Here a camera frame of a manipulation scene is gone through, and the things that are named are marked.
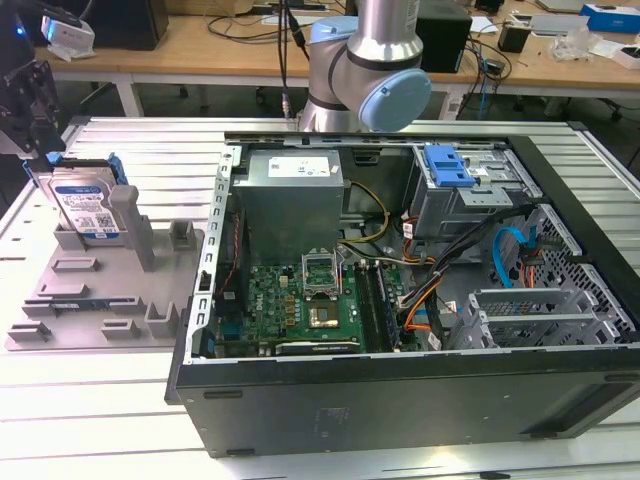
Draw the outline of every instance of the black side panel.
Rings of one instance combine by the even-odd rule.
[[[640,278],[528,137],[508,143],[627,314],[640,328]]]
[[[217,456],[570,438],[640,394],[637,352],[600,353],[183,366],[178,391],[193,400],[185,403],[189,416]],[[625,369],[624,382],[609,382],[597,370],[612,363],[634,364],[635,372]],[[557,373],[543,371],[552,365]],[[236,368],[255,382],[228,375]],[[532,373],[516,373],[522,370]],[[186,385],[195,375],[200,385]]]

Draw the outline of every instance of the black box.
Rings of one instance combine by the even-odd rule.
[[[421,0],[416,34],[422,40],[421,68],[456,73],[471,29],[471,17],[453,0]]]
[[[498,48],[503,52],[521,53],[530,33],[528,27],[505,25],[498,39]]]
[[[504,4],[504,0],[476,0],[474,5],[477,10],[487,12],[489,15],[495,15]]]
[[[62,7],[80,15],[87,0],[46,0],[47,4]],[[38,46],[47,44],[40,24],[42,15],[21,13],[31,41]],[[96,34],[94,47],[153,50],[169,25],[164,0],[96,0],[86,19]]]

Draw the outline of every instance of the floor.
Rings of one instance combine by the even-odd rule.
[[[211,105],[202,112],[198,104],[196,89],[187,87],[188,98],[180,98],[179,87],[173,85],[141,85],[140,97],[147,116],[173,117],[278,117],[280,111],[280,90],[266,88],[263,91],[265,102],[258,105],[255,88],[252,87],[208,87]],[[81,113],[80,102],[91,93],[88,83],[60,82],[58,93],[63,108],[61,127],[64,128],[69,120]],[[434,94],[421,118],[434,119],[438,117],[443,94]],[[304,89],[292,89],[292,111],[299,111],[304,107],[306,92]],[[479,106],[479,96],[475,96],[469,103],[469,108],[460,118],[475,120]],[[561,117],[551,120],[575,120],[584,123],[619,160],[628,163],[636,150],[640,147],[640,102],[620,102],[625,109],[621,110],[623,118],[618,121],[611,119],[612,110],[597,99],[573,99],[566,105]],[[489,111],[485,120],[503,121],[549,121],[544,114],[545,102],[539,97],[524,97],[517,110],[514,108],[516,97],[497,96],[488,101]],[[122,106],[115,89],[94,100],[85,114],[92,116],[122,116]],[[22,185],[27,180],[26,175],[13,159],[0,159],[0,216],[4,214],[8,204],[15,198]],[[636,175],[640,174],[640,158],[636,159],[632,167]]]

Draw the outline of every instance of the white box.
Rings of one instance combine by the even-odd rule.
[[[623,47],[611,59],[629,70],[640,70],[640,46]]]

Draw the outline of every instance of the metal bracket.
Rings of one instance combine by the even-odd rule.
[[[193,302],[189,314],[187,336],[185,340],[184,365],[193,362],[191,358],[193,349],[193,334],[204,328],[211,318],[214,307],[214,282],[218,254],[220,252],[220,238],[224,224],[224,214],[227,208],[227,198],[231,185],[231,168],[240,161],[242,148],[239,146],[227,146],[222,151],[213,198],[209,207],[207,230],[204,236],[200,262],[198,264],[198,277],[193,289]]]

